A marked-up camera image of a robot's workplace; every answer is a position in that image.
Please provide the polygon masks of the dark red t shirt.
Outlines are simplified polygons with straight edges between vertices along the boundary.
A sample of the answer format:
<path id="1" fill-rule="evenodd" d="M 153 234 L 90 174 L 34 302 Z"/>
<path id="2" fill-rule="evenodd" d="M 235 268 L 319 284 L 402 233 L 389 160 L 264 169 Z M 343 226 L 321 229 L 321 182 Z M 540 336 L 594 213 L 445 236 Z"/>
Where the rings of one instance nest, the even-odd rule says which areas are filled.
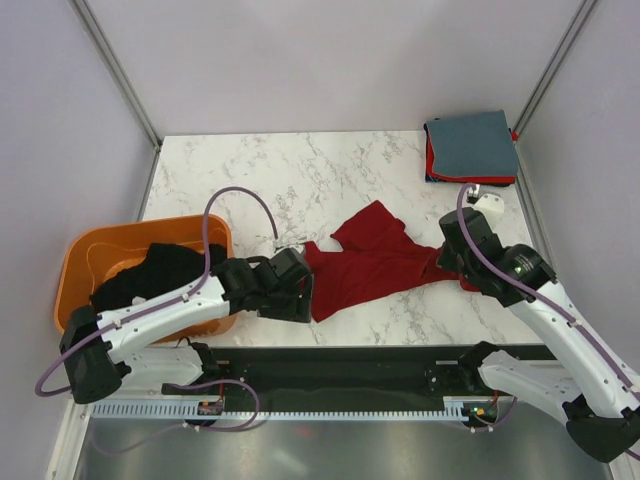
<path id="1" fill-rule="evenodd" d="M 346 220 L 332 235 L 341 246 L 327 252 L 304 244 L 304 258 L 314 275 L 311 315 L 322 322 L 346 308 L 423 285 L 457 281 L 476 292 L 457 272 L 437 264 L 441 250 L 415 243 L 405 224 L 378 200 Z"/>

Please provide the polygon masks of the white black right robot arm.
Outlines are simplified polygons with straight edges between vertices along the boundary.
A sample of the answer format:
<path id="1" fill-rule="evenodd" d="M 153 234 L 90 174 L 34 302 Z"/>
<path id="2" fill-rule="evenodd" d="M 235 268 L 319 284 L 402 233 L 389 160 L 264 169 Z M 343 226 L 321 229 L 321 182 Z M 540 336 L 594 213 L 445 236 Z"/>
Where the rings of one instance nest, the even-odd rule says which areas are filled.
<path id="1" fill-rule="evenodd" d="M 461 359 L 460 386 L 473 394 L 488 387 L 534 406 L 599 462 L 623 454 L 638 458 L 639 375 L 577 310 L 552 267 L 527 245 L 503 246 L 476 209 L 458 208 L 439 226 L 439 266 L 524 322 L 569 374 L 562 380 L 503 347 L 480 342 Z"/>

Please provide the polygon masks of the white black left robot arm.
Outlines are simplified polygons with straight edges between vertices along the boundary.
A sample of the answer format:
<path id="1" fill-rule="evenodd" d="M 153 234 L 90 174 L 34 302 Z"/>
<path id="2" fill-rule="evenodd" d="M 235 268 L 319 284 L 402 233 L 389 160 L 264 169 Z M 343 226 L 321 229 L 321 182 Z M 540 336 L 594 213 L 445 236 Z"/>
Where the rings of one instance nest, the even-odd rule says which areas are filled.
<path id="1" fill-rule="evenodd" d="M 311 321 L 313 275 L 303 256 L 286 248 L 274 257 L 229 258 L 195 284 L 136 306 L 97 314 L 74 310 L 60 342 L 73 399 L 90 404 L 123 383 L 129 358 L 195 324 L 255 311 L 268 319 Z"/>

